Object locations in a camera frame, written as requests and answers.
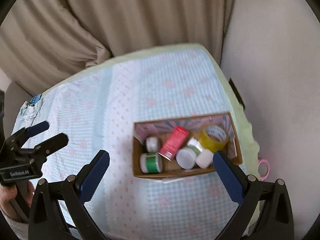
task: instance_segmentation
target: green label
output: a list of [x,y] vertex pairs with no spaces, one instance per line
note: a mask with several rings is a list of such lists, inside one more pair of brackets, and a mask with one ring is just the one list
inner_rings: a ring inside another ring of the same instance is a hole
[[200,155],[201,152],[196,146],[190,145],[188,147],[197,155],[197,157]]
[[156,156],[153,155],[146,157],[146,167],[149,173],[159,173],[156,164]]

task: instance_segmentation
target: white wall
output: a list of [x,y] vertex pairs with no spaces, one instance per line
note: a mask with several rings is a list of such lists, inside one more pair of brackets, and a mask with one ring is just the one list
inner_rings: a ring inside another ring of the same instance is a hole
[[11,80],[7,77],[6,74],[0,69],[0,90],[6,91],[9,84],[11,83]]
[[305,0],[235,0],[221,68],[286,182],[296,239],[320,213],[320,24]]

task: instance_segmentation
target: jar lid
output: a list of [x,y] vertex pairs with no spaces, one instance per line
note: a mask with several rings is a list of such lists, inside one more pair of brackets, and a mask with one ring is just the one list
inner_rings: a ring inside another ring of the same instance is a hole
[[185,170],[191,170],[196,164],[196,154],[190,148],[182,148],[177,152],[176,160],[179,166]]

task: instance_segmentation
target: bed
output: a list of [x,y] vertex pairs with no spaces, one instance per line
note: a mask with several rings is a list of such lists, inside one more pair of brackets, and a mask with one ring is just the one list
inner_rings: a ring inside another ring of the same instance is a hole
[[[110,167],[86,208],[113,239],[214,239],[237,208],[216,173],[179,181],[135,178],[133,123],[230,111],[243,154],[241,168],[258,174],[259,146],[242,106],[217,63],[198,44],[155,47],[87,68],[43,94],[33,125],[50,128],[26,147],[64,132],[69,144],[43,166],[49,181],[64,180],[100,150]],[[13,132],[25,126],[18,115]],[[61,203],[66,221],[73,224]],[[258,210],[252,223],[258,217]]]

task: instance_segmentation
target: beige curtain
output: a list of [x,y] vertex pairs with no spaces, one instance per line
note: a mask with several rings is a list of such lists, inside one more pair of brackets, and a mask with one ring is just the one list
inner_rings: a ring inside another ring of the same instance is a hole
[[220,62],[232,0],[17,0],[0,27],[0,68],[30,93],[111,55],[181,42]]

